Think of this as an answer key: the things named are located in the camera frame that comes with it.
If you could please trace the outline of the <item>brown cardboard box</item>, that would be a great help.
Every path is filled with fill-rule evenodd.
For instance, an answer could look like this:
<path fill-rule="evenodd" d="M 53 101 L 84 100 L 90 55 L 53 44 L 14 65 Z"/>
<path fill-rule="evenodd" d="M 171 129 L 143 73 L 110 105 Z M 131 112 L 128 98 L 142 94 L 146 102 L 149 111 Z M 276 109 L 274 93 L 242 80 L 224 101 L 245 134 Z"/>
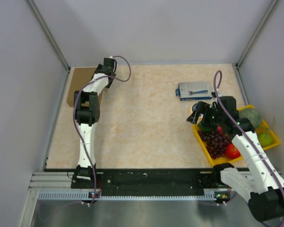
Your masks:
<path fill-rule="evenodd" d="M 91 68 L 76 68 L 72 67 L 70 74 L 70 86 L 68 88 L 68 94 L 66 102 L 69 107 L 74 107 L 74 93 L 88 84 L 96 71 L 95 67 Z"/>

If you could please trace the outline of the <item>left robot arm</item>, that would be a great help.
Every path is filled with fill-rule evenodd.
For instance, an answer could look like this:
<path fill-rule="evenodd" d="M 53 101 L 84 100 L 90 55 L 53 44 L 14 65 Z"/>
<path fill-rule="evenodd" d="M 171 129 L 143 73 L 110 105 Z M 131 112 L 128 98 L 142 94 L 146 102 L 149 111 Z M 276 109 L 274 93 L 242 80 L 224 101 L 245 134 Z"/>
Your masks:
<path fill-rule="evenodd" d="M 91 81 L 74 92 L 73 123 L 80 139 L 80 157 L 72 177 L 71 188 L 92 189 L 97 186 L 94 155 L 95 131 L 100 119 L 99 95 L 109 88 L 115 78 L 116 60 L 104 58 Z"/>

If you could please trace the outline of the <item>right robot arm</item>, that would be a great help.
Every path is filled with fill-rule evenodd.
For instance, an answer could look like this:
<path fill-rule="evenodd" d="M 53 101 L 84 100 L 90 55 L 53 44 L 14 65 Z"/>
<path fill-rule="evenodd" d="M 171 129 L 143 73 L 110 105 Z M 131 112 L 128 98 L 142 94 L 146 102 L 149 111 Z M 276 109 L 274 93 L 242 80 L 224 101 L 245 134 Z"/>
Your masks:
<path fill-rule="evenodd" d="M 226 162 L 213 166 L 212 183 L 227 185 L 248 204 L 259 222 L 281 218 L 284 224 L 284 178 L 273 167 L 263 150 L 253 122 L 237 108 L 232 96 L 216 98 L 211 104 L 200 101 L 187 118 L 210 158 L 235 148 L 247 164 L 253 180 Z"/>

